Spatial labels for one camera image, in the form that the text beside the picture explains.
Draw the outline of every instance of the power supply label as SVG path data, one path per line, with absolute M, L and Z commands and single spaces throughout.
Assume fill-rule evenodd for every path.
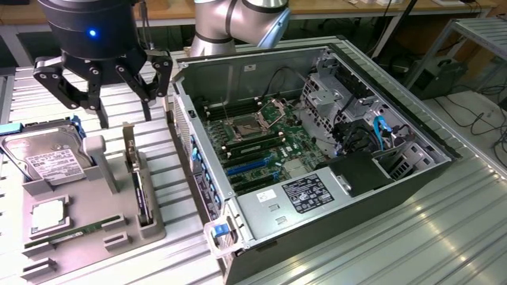
M 291 199 L 295 210 L 300 214 L 335 200 L 316 174 L 298 179 L 282 187 Z

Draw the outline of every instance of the pcie slot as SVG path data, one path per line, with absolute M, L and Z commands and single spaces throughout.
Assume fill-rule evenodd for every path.
M 238 167 L 235 167 L 227 171 L 227 175 L 240 174 L 248 170 L 264 167 L 266 165 L 268 165 L 270 160 L 271 160 L 271 156 L 264 158 L 262 161 L 256 161 L 256 162 L 252 162 L 247 165 L 238 166 Z
M 236 185 L 234 188 L 235 188 L 236 192 L 242 192 L 242 191 L 246 191 L 251 188 L 260 187 L 268 183 L 276 182 L 278 180 L 279 180 L 278 172 L 274 172 L 272 174 L 270 174 L 262 178 L 258 178 L 252 181 L 248 181 L 243 184 Z
M 254 160 L 262 159 L 263 157 L 264 157 L 264 155 L 262 153 L 254 153 L 254 154 L 250 154 L 244 157 L 240 157 L 239 159 L 232 159 L 232 160 L 224 162 L 222 166 L 223 166 L 223 168 L 228 168 L 228 167 L 240 165 L 243 163 L 248 163 Z

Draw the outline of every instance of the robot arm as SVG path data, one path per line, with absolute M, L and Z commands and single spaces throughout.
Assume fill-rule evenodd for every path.
M 235 52 L 234 38 L 275 47 L 290 21 L 288 0 L 195 0 L 192 56 Z
M 142 99 L 146 120 L 150 105 L 167 95 L 172 60 L 168 51 L 144 50 L 138 39 L 132 6 L 139 0 L 39 0 L 62 56 L 38 58 L 35 78 L 70 109 L 83 107 L 96 113 L 100 126 L 108 128 L 100 87 L 127 83 Z M 156 75 L 147 84 L 139 75 L 150 61 Z M 64 78 L 67 68 L 88 81 L 80 91 Z
M 100 87 L 127 83 L 142 100 L 150 121 L 150 106 L 156 97 L 167 95 L 172 60 L 168 51 L 144 50 L 140 45 L 132 11 L 140 0 L 38 1 L 60 43 L 62 56 L 36 59 L 36 80 L 67 108 L 83 107 L 88 113 L 98 114 L 103 128 L 108 128 L 108 116 L 100 101 Z M 288 25 L 288 0 L 195 2 L 192 56 L 235 52 L 234 37 L 260 48 L 276 45 Z M 156 70 L 150 84 L 139 74 L 147 60 Z M 64 68 L 88 81 L 87 91 L 68 82 Z

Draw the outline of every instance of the circuit board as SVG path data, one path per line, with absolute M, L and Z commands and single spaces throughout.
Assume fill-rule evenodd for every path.
M 239 195 L 314 171 L 326 160 L 298 122 L 296 112 L 290 104 L 268 99 L 259 112 L 206 123 L 215 152 Z

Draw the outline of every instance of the metal rail surface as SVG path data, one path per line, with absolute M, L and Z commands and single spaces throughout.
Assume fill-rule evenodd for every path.
M 248 278 L 242 284 L 502 284 L 507 282 L 507 184 L 505 172 L 438 119 L 402 85 L 347 42 L 334 37 L 282 44 L 335 42 L 370 75 L 436 131 L 463 159 L 399 207 Z M 175 53 L 174 58 L 184 53 Z M 147 67 L 143 75 L 151 76 Z M 70 114 L 18 69 L 8 120 L 34 122 Z M 76 76 L 70 81 L 86 86 Z M 138 96 L 123 85 L 103 90 L 112 128 L 78 111 L 88 135 L 102 134 L 108 157 L 123 148 L 122 123 L 139 123 L 136 141 L 147 153 L 167 237 L 99 262 L 46 284 L 222 284 L 222 273 L 202 234 L 202 223 L 164 120 L 163 102 L 143 121 Z M 19 274 L 27 258 L 20 252 L 20 174 L 2 164 L 0 284 L 26 284 Z

